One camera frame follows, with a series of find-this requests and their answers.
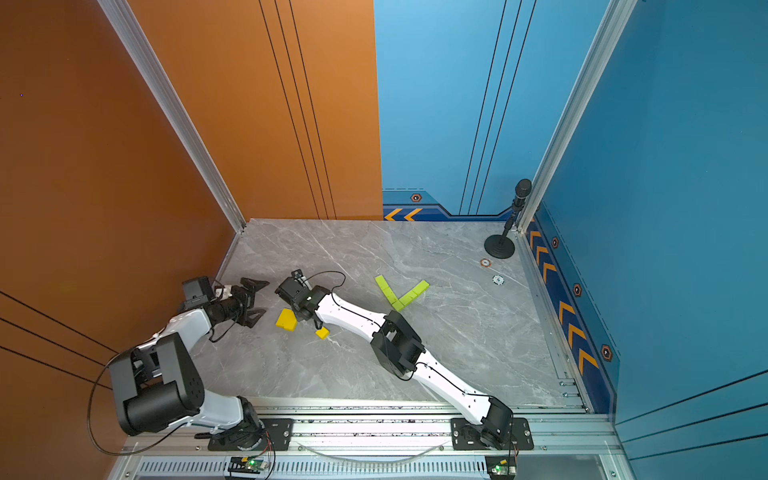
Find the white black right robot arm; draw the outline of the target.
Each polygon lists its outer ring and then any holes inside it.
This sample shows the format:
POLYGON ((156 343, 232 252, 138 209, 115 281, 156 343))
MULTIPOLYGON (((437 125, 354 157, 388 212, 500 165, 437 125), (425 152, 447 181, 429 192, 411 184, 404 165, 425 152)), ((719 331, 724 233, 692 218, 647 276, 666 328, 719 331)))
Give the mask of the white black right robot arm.
POLYGON ((472 387, 438 361, 399 312, 369 311, 321 286, 309 289, 300 284, 280 298, 301 320, 337 326, 366 340, 385 370, 438 394, 478 432, 483 445, 498 450, 511 447, 512 409, 495 396, 472 387))

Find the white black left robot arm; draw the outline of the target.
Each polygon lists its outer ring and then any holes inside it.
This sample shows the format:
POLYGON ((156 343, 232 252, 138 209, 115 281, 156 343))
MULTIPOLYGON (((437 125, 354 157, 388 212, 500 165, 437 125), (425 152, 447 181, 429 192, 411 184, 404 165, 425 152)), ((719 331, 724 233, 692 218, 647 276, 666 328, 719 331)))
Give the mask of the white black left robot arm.
POLYGON ((187 280, 184 300, 167 325, 108 362, 103 371, 125 434, 169 435, 198 427, 211 451, 269 448, 267 429, 252 404, 207 390, 190 354, 219 324, 254 327, 265 313, 255 307, 255 296, 267 284, 247 277, 219 286, 206 276, 187 280))

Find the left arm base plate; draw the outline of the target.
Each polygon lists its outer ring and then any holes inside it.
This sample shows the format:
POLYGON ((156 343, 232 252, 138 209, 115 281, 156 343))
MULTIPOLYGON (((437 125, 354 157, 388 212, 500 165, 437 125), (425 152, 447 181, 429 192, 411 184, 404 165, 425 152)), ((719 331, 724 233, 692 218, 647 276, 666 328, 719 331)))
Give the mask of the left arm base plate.
POLYGON ((255 451, 271 447, 276 452, 287 451, 293 435, 294 420, 291 418, 260 419, 255 424, 243 421, 208 440, 209 451, 255 451))

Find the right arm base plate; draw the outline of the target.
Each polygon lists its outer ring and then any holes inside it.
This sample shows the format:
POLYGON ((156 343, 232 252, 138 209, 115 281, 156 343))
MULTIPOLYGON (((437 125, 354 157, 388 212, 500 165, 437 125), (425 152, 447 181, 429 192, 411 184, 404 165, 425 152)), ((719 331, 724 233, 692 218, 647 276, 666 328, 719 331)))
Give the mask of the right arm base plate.
POLYGON ((513 417, 506 426, 470 424, 464 418, 450 420, 451 440, 454 450, 508 450, 530 451, 534 440, 529 422, 523 417, 513 417))

